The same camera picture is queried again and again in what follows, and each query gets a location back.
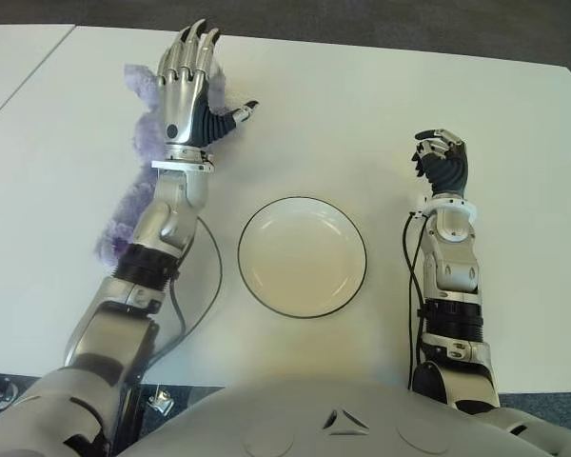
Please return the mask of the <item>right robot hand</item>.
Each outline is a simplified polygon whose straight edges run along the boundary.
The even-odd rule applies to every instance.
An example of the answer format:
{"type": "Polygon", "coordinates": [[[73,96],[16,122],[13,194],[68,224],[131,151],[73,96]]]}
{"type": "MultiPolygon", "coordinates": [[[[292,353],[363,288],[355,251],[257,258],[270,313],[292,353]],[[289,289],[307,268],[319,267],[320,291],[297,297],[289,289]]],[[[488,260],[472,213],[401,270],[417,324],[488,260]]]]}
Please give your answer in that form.
{"type": "Polygon", "coordinates": [[[412,161],[418,177],[425,177],[432,194],[454,194],[464,198],[468,178],[466,144],[447,129],[429,129],[415,134],[412,161]]]}

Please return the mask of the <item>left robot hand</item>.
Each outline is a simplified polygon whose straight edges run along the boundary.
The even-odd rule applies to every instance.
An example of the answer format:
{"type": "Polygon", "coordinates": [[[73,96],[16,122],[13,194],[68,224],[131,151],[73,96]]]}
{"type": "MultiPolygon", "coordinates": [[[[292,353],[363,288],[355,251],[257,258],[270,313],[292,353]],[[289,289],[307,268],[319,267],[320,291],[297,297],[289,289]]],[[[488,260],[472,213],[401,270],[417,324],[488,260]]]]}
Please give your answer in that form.
{"type": "Polygon", "coordinates": [[[259,105],[256,100],[225,113],[209,103],[210,74],[220,38],[199,19],[182,29],[161,57],[157,69],[159,118],[165,156],[202,162],[204,149],[247,121],[259,105]]]}

